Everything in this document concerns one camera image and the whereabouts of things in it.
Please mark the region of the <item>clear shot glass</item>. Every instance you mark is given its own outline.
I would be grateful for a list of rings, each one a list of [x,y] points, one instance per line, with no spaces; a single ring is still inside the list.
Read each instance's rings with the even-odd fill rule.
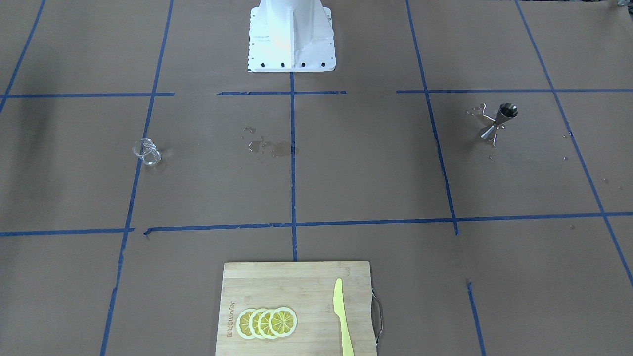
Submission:
[[[141,139],[133,144],[133,154],[148,166],[157,165],[161,161],[161,153],[151,139]]]

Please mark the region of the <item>steel double jigger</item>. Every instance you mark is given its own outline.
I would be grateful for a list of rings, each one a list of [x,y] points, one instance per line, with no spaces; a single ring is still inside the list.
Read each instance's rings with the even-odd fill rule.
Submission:
[[[478,135],[483,140],[495,141],[497,139],[497,130],[499,128],[504,128],[504,124],[506,124],[506,122],[518,116],[518,107],[512,103],[501,104],[498,108],[497,115],[494,118],[485,114],[486,108],[486,104],[482,103],[481,114],[491,120],[491,123],[482,128]]]

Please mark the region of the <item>wooden cutting board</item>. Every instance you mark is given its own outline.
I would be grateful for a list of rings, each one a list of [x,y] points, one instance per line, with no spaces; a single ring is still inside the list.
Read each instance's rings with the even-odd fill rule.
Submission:
[[[333,291],[342,279],[345,311],[356,356],[375,356],[371,269],[367,261],[228,262],[224,265],[217,356],[342,356]],[[289,307],[298,316],[291,335],[247,340],[237,333],[244,309]]]

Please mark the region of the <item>yellow plastic knife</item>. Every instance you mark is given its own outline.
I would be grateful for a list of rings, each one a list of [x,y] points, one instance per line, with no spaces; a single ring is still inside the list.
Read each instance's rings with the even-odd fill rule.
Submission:
[[[346,318],[344,293],[341,278],[337,278],[335,280],[333,291],[333,307],[335,315],[339,318],[342,355],[354,356],[355,352],[353,349],[353,344],[351,342],[350,331]]]

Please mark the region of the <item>lemon slice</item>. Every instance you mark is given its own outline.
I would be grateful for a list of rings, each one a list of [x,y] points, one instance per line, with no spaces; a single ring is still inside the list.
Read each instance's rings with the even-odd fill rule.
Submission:
[[[287,337],[294,333],[298,324],[298,316],[289,307],[279,307],[272,311],[269,318],[269,329],[276,337]]]
[[[251,331],[250,323],[251,315],[255,311],[256,309],[254,308],[244,309],[237,318],[237,333],[244,339],[251,340],[255,338],[253,331]]]
[[[267,310],[267,308],[259,308],[259,309],[255,309],[254,311],[252,311],[250,317],[249,317],[249,322],[248,322],[248,327],[249,327],[249,331],[250,334],[253,336],[253,338],[256,339],[264,339],[265,337],[262,335],[262,330],[260,327],[260,318],[262,317],[262,314]]]
[[[271,318],[274,313],[274,309],[267,309],[263,311],[258,318],[257,332],[264,339],[274,340],[277,338],[276,334],[271,329]]]

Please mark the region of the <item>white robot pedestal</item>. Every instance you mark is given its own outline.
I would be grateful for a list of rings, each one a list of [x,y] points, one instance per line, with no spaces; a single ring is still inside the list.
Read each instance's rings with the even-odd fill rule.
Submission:
[[[320,0],[262,0],[249,20],[249,72],[335,70],[332,12]]]

